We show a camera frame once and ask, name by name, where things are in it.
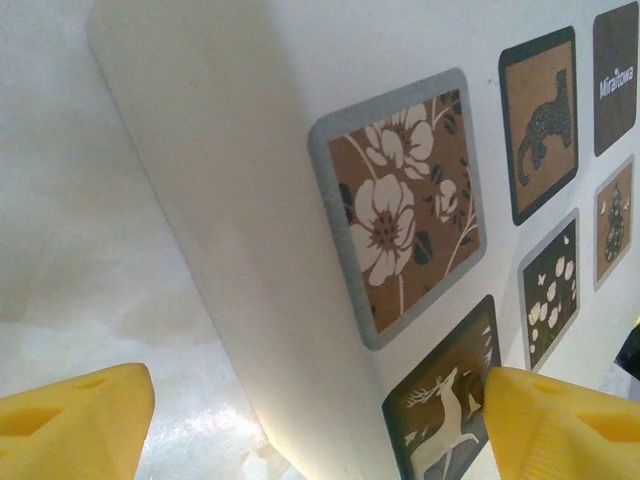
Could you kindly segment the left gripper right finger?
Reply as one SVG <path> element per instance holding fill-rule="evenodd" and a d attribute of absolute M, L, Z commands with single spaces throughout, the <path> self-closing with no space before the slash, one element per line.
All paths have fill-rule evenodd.
<path fill-rule="evenodd" d="M 493 367 L 484 420 L 502 479 L 637 479 L 639 404 Z"/>

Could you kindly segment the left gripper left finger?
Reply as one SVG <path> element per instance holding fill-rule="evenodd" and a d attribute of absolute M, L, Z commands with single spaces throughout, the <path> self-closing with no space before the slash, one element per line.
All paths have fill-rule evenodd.
<path fill-rule="evenodd" d="M 126 363 L 1 399 L 3 479 L 132 479 L 154 413 L 148 368 Z"/>

